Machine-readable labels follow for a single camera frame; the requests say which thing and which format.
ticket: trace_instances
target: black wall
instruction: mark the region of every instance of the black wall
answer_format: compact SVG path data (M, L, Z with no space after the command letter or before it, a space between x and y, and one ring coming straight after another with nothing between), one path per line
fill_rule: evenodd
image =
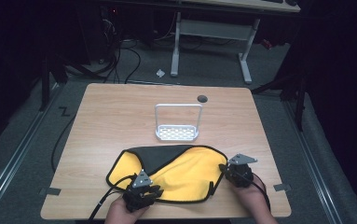
M326 137L357 194L357 1L329 26L309 94Z
M309 17L323 19L303 22L277 79L307 77L326 138L357 194L357 1L316 0Z
M40 75L41 50L23 1L0 1L0 132Z

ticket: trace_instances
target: human hand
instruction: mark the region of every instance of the human hand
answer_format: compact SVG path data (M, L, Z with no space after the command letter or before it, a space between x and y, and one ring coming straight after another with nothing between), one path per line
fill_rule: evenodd
M266 193L266 186L260 180L259 176L254 174L253 182ZM271 215L268 209L268 203L260 189L253 184L248 188L237 188L231 184L231 188L238 196L242 206L253 215L256 223L277 223L277 220Z
M105 224L134 224L145 211L149 208L145 207L134 212L129 212L126 208L126 202L122 197L114 200L109 206L108 214L106 215Z

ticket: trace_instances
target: black tape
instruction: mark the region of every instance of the black tape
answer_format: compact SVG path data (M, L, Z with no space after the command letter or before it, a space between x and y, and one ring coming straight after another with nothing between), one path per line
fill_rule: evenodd
M276 191L285 190L285 192L286 192L286 191L291 190L292 188L291 188L291 185L289 185L289 184L279 184L279 185L274 185L274 189Z
M47 195L47 194L50 194L50 195L59 195L60 192L62 190L61 189L54 189L54 188L48 188L48 189L44 189L42 188L41 190L39 190L39 195Z

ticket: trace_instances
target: small black circle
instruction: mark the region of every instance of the small black circle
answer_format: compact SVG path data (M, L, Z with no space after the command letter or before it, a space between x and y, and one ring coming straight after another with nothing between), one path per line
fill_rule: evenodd
M206 103L208 101L208 98L205 95L200 95L200 96L198 96L198 101L200 103Z

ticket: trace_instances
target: dark background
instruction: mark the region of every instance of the dark background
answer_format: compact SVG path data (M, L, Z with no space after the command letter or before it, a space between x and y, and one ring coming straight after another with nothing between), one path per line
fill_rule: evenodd
M255 42L292 43L276 78L297 71L299 76L306 75L307 92L318 119L357 194L357 1L299 4L302 15L324 20L307 20L299 26L295 21L286 25L286 21L264 19ZM171 12L126 7L119 12L124 35L150 45L153 31L164 34L172 19ZM98 13L97 7L91 7L88 14L83 7L69 4L0 1L0 133L40 78L48 50L56 50L75 63L104 56ZM281 88L294 85L297 83L292 81Z

